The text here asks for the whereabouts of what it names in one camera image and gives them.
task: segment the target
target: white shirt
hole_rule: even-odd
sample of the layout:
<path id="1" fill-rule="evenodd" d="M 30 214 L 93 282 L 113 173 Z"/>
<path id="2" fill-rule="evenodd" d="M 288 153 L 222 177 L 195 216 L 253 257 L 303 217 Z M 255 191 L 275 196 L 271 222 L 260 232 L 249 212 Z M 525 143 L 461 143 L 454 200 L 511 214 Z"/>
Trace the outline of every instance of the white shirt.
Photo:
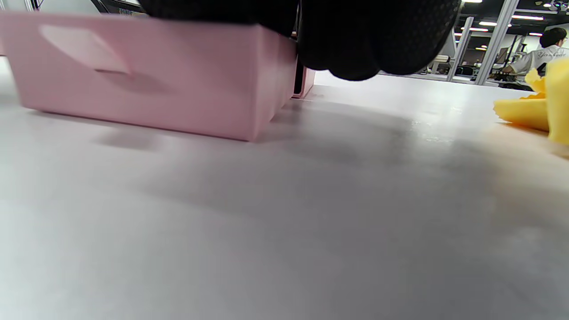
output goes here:
<path id="1" fill-rule="evenodd" d="M 531 69 L 539 68 L 544 63 L 568 56 L 569 49 L 553 45 L 545 49 L 531 51 L 510 64 L 510 67 L 514 69 L 515 73 L 526 73 Z"/>

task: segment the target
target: tabletop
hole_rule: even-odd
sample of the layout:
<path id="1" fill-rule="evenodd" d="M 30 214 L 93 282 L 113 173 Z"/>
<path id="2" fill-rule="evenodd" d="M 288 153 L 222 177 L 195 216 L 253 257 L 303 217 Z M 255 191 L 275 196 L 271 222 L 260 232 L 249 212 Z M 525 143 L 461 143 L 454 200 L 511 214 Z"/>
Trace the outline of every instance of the tabletop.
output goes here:
<path id="1" fill-rule="evenodd" d="M 569 165 L 524 92 L 324 77 L 255 143 L 21 108 L 0 65 L 0 319 L 569 316 Z"/>

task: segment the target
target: person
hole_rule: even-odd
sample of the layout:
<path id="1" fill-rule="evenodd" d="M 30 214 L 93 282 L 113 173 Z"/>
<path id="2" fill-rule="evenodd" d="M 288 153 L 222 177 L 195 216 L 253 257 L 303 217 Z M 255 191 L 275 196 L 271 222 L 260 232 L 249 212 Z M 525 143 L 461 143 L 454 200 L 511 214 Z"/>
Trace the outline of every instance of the person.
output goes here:
<path id="1" fill-rule="evenodd" d="M 543 33 L 539 40 L 542 49 L 531 51 L 515 62 L 510 63 L 502 69 L 502 72 L 523 74 L 532 69 L 537 69 L 540 75 L 544 75 L 548 62 L 569 56 L 569 49 L 561 47 L 566 40 L 567 31 L 565 29 L 549 29 Z"/>

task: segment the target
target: pink plastic box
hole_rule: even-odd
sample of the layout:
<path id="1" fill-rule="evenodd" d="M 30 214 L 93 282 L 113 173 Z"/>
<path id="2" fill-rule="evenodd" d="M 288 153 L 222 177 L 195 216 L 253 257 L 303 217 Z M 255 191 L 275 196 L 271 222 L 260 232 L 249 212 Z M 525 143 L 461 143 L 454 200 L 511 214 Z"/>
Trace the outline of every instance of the pink plastic box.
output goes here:
<path id="1" fill-rule="evenodd" d="M 251 141 L 293 93 L 295 44 L 261 26 L 0 15 L 27 108 Z"/>

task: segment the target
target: yellow cloth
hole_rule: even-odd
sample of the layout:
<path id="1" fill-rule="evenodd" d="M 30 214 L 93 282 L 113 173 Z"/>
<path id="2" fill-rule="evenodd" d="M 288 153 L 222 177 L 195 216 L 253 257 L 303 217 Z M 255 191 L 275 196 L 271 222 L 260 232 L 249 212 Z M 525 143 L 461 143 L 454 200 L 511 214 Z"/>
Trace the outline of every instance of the yellow cloth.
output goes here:
<path id="1" fill-rule="evenodd" d="M 531 70 L 526 82 L 535 95 L 494 102 L 494 111 L 503 120 L 528 128 L 549 131 L 549 139 L 569 145 L 569 59 L 547 64 L 547 76 Z"/>

